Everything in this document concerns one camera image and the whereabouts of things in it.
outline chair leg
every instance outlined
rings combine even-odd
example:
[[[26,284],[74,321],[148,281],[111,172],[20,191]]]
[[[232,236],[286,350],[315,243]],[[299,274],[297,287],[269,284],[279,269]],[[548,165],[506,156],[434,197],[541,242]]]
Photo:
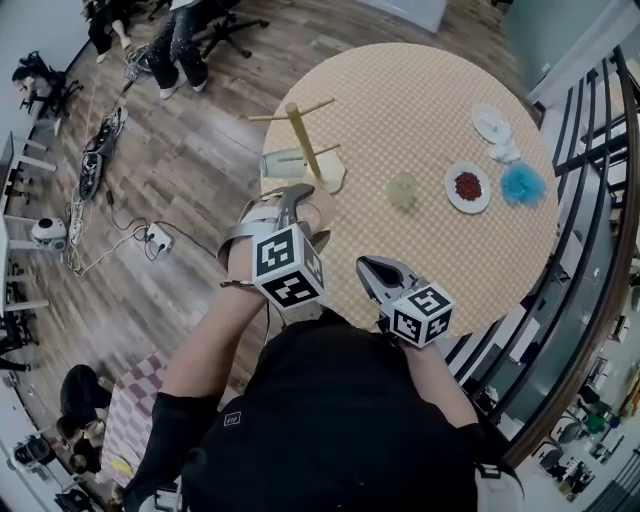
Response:
[[[227,29],[227,34],[233,34],[234,32],[238,32],[238,30],[244,30],[245,28],[253,27],[255,25],[260,25],[262,28],[265,28],[269,26],[269,22],[265,20],[254,20],[247,21],[246,23],[238,23],[237,25],[231,25]]]
[[[229,45],[235,49],[240,55],[242,55],[245,59],[248,59],[253,55],[249,50],[245,50],[242,46],[235,42],[235,40],[231,36],[227,36],[224,40],[229,43]]]

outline sleeve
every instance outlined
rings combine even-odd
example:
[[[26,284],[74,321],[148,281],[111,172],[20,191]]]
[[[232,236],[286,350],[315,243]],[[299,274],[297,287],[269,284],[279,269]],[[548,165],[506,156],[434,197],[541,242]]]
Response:
[[[494,465],[500,471],[518,480],[516,472],[499,455],[498,450],[487,438],[484,429],[479,423],[472,423],[471,425],[460,427],[458,432],[462,434],[473,457],[473,462]]]
[[[140,467],[125,490],[127,512],[139,510],[158,487],[173,482],[189,450],[198,446],[213,424],[220,397],[175,397],[158,393],[153,427]]]

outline person's arm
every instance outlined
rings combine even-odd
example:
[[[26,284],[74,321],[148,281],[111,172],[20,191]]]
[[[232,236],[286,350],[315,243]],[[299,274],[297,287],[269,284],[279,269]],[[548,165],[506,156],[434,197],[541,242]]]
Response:
[[[423,349],[403,345],[411,380],[418,394],[442,411],[456,428],[478,423],[471,402],[460,388],[435,343]]]
[[[94,421],[85,428],[84,438],[89,441],[94,448],[101,448],[104,444],[104,430],[104,423]]]
[[[265,304],[255,291],[222,288],[196,330],[167,366],[162,391],[221,397],[242,333]]]

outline power strip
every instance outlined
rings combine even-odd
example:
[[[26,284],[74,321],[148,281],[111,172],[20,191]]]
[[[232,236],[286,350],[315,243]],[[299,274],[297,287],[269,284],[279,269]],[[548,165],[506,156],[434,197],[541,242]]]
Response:
[[[156,223],[153,223],[147,230],[147,245],[148,251],[152,255],[157,255],[158,260],[163,260],[173,247],[173,237]]]

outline white sneaker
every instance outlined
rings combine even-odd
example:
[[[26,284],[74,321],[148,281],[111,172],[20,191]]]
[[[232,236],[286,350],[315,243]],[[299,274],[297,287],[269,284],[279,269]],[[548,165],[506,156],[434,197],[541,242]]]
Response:
[[[160,89],[160,99],[168,100],[173,96],[173,93],[176,92],[180,87],[182,87],[185,83],[187,83],[187,77],[180,72],[178,74],[178,80],[176,81],[176,85],[173,87],[169,87],[168,89]]]
[[[60,125],[62,124],[62,118],[59,117],[58,120],[53,125],[53,134],[57,137],[60,133]]]
[[[207,79],[204,79],[204,82],[202,82],[200,85],[198,86],[194,86],[193,90],[196,92],[202,92],[202,90],[204,89],[204,86],[207,85]]]

